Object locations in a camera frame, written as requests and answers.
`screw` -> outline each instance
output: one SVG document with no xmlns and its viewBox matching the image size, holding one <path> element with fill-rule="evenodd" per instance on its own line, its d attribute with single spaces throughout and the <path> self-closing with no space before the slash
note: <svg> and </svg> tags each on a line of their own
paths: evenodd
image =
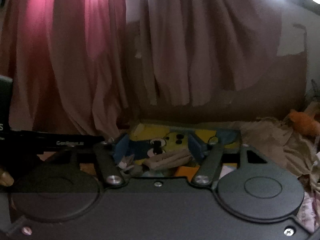
<svg viewBox="0 0 320 240">
<path fill-rule="evenodd" d="M 294 228 L 286 228 L 283 232 L 286 236 L 293 236 L 295 231 Z"/>
<path fill-rule="evenodd" d="M 209 183 L 209 178 L 208 176 L 198 175 L 195 177 L 195 182 L 199 185 L 205 185 Z"/>
<path fill-rule="evenodd" d="M 163 183 L 160 181 L 157 181 L 153 185 L 155 185 L 156 187 L 161 187 L 163 185 Z"/>
<path fill-rule="evenodd" d="M 23 227 L 21 228 L 21 233 L 23 233 L 25 236 L 31 236 L 32 230 L 30 227 Z"/>
<path fill-rule="evenodd" d="M 107 177 L 106 182 L 110 185 L 116 186 L 122 184 L 122 178 L 118 175 L 111 175 Z"/>
</svg>

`brown curtain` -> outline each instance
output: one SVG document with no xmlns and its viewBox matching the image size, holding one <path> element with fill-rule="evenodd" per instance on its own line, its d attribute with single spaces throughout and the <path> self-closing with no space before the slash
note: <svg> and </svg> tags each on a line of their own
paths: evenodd
<svg viewBox="0 0 320 240">
<path fill-rule="evenodd" d="M 276 59 L 273 0 L 140 0 L 144 84 L 172 105 L 204 105 L 217 89 L 254 85 Z"/>
<path fill-rule="evenodd" d="M 6 0 L 1 13 L 11 127 L 116 137 L 125 0 Z"/>
</svg>

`curtain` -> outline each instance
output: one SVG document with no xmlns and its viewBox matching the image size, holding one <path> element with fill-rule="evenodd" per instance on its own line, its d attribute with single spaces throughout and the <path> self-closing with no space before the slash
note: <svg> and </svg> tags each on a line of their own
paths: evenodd
<svg viewBox="0 0 320 240">
<path fill-rule="evenodd" d="M 0 74 L 14 80 L 11 127 L 119 134 L 125 10 L 125 0 L 6 0 Z"/>
<path fill-rule="evenodd" d="M 150 104 L 201 106 L 216 89 L 254 85 L 276 59 L 274 0 L 140 0 L 144 85 Z"/>
</svg>

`orange object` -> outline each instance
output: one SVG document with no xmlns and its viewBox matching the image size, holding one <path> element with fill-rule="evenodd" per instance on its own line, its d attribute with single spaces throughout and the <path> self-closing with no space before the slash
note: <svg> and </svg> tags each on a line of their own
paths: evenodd
<svg viewBox="0 0 320 240">
<path fill-rule="evenodd" d="M 197 173 L 197 171 L 199 170 L 199 167 L 186 167 L 186 166 L 180 166 L 176 173 L 175 173 L 175 177 L 187 177 L 188 181 L 191 182 L 193 176 Z"/>
<path fill-rule="evenodd" d="M 293 122 L 293 129 L 298 133 L 313 137 L 320 135 L 320 123 L 317 122 L 313 117 L 303 112 L 291 110 L 289 118 Z"/>
</svg>

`black device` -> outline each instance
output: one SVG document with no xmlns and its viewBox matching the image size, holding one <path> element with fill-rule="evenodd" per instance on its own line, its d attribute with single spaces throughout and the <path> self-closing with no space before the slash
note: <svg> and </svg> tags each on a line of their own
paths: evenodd
<svg viewBox="0 0 320 240">
<path fill-rule="evenodd" d="M 320 230 L 310 234 L 295 218 L 304 197 L 300 182 L 248 145 L 235 153 L 217 143 L 208 152 L 195 147 L 190 134 L 189 149 L 202 156 L 191 183 L 125 182 L 114 160 L 126 154 L 128 135 L 111 144 L 66 135 L 73 144 L 57 145 L 58 138 L 67 140 L 63 136 L 1 131 L 0 164 L 11 167 L 16 180 L 0 187 L 1 240 L 320 239 Z M 84 138 L 92 140 L 79 143 Z M 14 168 L 20 159 L 59 147 L 44 163 L 24 163 L 24 172 Z M 238 163 L 238 169 L 218 180 L 225 162 Z M 92 163 L 96 176 L 81 171 L 81 163 Z"/>
</svg>

